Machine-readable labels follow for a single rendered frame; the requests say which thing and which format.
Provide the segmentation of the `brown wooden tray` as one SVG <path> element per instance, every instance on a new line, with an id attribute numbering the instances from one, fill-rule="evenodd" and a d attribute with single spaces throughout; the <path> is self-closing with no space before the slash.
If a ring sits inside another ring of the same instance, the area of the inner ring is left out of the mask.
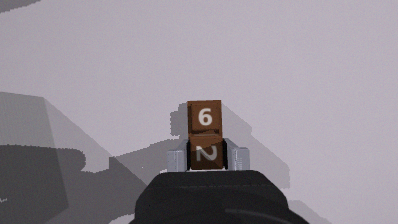
<path id="1" fill-rule="evenodd" d="M 219 110 L 219 129 L 218 130 L 207 130 L 207 131 L 193 131 L 192 130 L 192 114 L 191 105 L 192 104 L 202 104 L 202 103 L 217 103 Z M 193 134 L 216 134 L 218 133 L 222 138 L 222 108 L 221 100 L 202 100 L 202 101 L 187 101 L 187 112 L 188 112 L 188 139 Z"/>

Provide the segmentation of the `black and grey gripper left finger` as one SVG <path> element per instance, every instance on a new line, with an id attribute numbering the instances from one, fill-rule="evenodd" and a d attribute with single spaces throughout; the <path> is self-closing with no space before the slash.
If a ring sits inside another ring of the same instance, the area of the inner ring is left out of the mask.
<path id="1" fill-rule="evenodd" d="M 187 172 L 190 166 L 190 139 L 184 139 L 176 149 L 167 151 L 167 172 Z"/>

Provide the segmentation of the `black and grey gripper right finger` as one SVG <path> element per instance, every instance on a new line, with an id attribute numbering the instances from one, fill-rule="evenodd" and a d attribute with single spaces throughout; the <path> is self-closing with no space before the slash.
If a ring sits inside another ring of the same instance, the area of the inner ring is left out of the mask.
<path id="1" fill-rule="evenodd" d="M 246 147 L 238 147 L 228 138 L 223 138 L 223 165 L 225 170 L 250 170 L 250 153 Z"/>

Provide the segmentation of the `brown cube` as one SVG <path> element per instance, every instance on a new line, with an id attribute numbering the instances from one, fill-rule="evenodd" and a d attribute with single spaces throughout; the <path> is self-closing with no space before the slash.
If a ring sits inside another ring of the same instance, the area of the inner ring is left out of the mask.
<path id="1" fill-rule="evenodd" d="M 223 138 L 218 134 L 193 134 L 190 137 L 192 170 L 223 169 Z"/>
<path id="2" fill-rule="evenodd" d="M 191 114 L 193 131 L 219 129 L 219 110 L 217 103 L 192 104 Z"/>

